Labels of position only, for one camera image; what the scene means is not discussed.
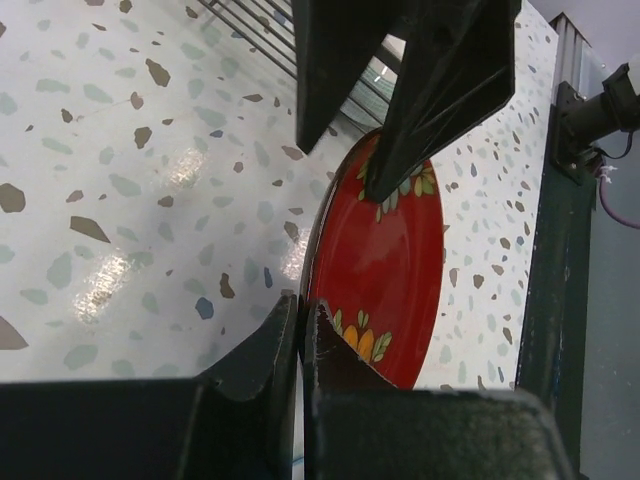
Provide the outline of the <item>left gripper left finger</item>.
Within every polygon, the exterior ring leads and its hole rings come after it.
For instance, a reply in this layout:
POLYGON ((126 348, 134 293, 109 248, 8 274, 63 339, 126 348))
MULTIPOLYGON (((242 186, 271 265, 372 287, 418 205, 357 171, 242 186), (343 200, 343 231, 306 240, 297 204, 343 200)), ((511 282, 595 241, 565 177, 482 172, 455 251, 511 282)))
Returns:
POLYGON ((297 299, 192 378, 1 388, 5 479, 288 479, 297 299))

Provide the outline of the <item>red floral plate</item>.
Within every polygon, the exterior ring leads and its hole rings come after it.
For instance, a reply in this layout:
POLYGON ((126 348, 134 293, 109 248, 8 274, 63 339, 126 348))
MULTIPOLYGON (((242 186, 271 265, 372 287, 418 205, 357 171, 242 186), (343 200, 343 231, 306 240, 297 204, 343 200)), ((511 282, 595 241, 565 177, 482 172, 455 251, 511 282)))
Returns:
POLYGON ((382 203, 365 197, 380 137, 339 165, 309 235, 301 294, 327 304, 336 333, 385 380, 416 385, 433 335, 444 266, 443 209, 431 161, 382 203))

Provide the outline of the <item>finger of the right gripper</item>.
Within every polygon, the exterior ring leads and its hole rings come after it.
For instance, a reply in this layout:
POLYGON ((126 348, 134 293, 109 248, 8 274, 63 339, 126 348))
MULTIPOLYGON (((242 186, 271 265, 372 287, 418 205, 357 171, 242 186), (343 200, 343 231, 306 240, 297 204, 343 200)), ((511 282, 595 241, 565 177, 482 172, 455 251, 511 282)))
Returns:
POLYGON ((296 145, 310 153, 400 17, 398 1, 292 3, 296 145))
POLYGON ((368 200, 386 200, 424 160, 509 102, 521 6, 512 0, 412 2, 400 72, 368 164, 368 200))

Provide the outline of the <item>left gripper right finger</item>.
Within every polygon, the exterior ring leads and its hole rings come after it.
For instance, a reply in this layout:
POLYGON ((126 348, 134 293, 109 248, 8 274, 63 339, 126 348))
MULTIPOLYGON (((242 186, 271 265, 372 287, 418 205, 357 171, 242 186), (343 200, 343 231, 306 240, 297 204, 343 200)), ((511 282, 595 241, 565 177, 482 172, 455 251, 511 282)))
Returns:
POLYGON ((308 479, 572 479, 550 413, 505 390, 393 386, 340 337, 323 301, 302 348, 308 479))

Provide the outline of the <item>pale green bowl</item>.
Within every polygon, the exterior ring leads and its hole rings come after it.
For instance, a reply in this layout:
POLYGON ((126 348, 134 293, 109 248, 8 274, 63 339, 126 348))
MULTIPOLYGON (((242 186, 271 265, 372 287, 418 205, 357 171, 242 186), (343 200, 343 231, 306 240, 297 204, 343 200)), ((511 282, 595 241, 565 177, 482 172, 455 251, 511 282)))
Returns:
POLYGON ((355 123, 377 128, 384 123, 397 74, 373 57, 341 107, 341 112, 355 123))

